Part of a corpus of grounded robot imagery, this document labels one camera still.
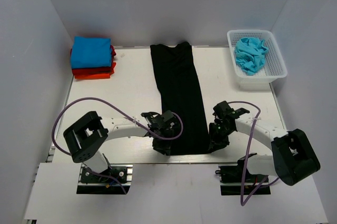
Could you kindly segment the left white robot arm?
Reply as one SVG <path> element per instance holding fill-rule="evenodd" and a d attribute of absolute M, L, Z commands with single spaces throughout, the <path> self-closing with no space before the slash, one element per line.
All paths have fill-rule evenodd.
<path fill-rule="evenodd" d="M 174 140 L 184 129 L 181 118 L 171 112 L 141 113 L 140 118 L 103 118 L 89 111 L 69 126 L 63 136 L 74 163 L 83 163 L 99 181 L 107 181 L 111 168 L 99 151 L 106 141 L 124 137 L 153 137 L 159 140 Z"/>

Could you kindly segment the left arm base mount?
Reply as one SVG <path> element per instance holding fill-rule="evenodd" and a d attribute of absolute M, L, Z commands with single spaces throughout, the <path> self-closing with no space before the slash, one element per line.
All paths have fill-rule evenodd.
<path fill-rule="evenodd" d="M 125 195 L 132 182 L 133 165 L 111 165 L 100 176 L 82 165 L 78 177 L 78 195 Z"/>

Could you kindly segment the black t shirt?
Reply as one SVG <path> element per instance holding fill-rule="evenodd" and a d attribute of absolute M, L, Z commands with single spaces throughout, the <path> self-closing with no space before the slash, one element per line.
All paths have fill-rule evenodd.
<path fill-rule="evenodd" d="M 153 140 L 153 149 L 168 156 L 210 153 L 202 93 L 194 66 L 192 46 L 182 42 L 175 47 L 151 45 L 151 58 L 162 111 L 170 110 L 183 122 L 180 138 Z"/>

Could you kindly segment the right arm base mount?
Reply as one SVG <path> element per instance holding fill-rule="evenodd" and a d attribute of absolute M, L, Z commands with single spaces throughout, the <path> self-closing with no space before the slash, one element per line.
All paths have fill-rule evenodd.
<path fill-rule="evenodd" d="M 239 196 L 241 193 L 241 168 L 236 165 L 218 166 L 215 175 L 220 179 L 222 196 Z M 248 196 L 263 180 L 264 175 L 251 175 L 248 171 L 245 175 L 244 195 Z"/>

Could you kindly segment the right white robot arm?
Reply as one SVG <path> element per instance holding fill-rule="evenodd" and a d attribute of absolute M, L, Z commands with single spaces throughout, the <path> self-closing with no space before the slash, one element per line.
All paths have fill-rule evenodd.
<path fill-rule="evenodd" d="M 233 132 L 248 135 L 266 146 L 271 155 L 251 153 L 237 161 L 236 173 L 244 181 L 256 175 L 275 176 L 293 186 L 320 170 L 321 164 L 304 131 L 286 130 L 259 120 L 245 108 L 237 110 L 226 101 L 214 108 L 214 122 L 209 124 L 211 142 L 229 145 Z"/>

